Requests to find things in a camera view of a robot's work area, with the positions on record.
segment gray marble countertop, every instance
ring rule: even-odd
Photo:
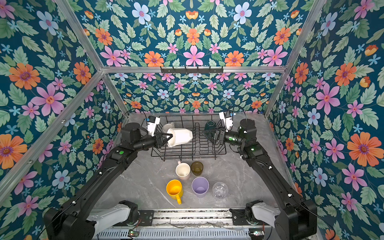
[[[272,162],[285,179],[288,179],[287,168],[282,162],[279,150],[276,147],[267,120],[261,114],[247,114],[249,119],[255,120],[257,138],[267,150]],[[130,115],[130,121],[140,122],[143,114]],[[234,130],[243,118],[237,114],[234,120]],[[192,191],[191,184],[196,178],[191,173],[190,179],[181,183],[184,189],[182,204],[168,196],[166,185],[172,179],[178,179],[175,173],[177,160],[163,162],[159,157],[151,157],[151,150],[141,151],[137,159],[111,184],[102,195],[95,209],[107,209],[115,206],[119,201],[128,200],[137,203],[139,209],[160,208],[239,208],[253,200],[261,199],[268,205],[277,207],[271,192],[260,176],[240,159],[239,154],[232,152],[227,145],[227,154],[218,155],[216,159],[196,159],[204,165],[201,176],[209,181],[209,191],[204,198],[197,198]],[[212,186],[216,182],[224,182],[229,193],[226,198],[218,199],[212,194]]]

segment clear plastic cup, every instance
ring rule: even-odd
[[[217,182],[214,184],[212,192],[215,197],[223,199],[228,195],[228,187],[223,182]]]

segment dish rack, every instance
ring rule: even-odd
[[[165,144],[161,148],[152,148],[151,156],[160,157],[163,161],[166,159],[201,159],[201,158],[215,158],[217,155],[227,153],[225,144],[213,144],[202,133],[205,124],[212,120],[216,123],[216,127],[222,127],[219,114],[193,114],[193,115],[162,115],[160,117],[160,124],[157,126],[156,131],[162,132],[163,125],[167,123],[174,123],[175,128],[186,128],[192,131],[193,138],[190,142],[168,147]]]

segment yellow mug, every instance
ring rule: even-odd
[[[172,180],[167,184],[167,193],[171,198],[177,200],[178,204],[181,204],[181,197],[183,196],[184,190],[179,180]]]

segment yellow mug handle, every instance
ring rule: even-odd
[[[181,198],[179,195],[176,195],[177,203],[180,205],[181,204]]]

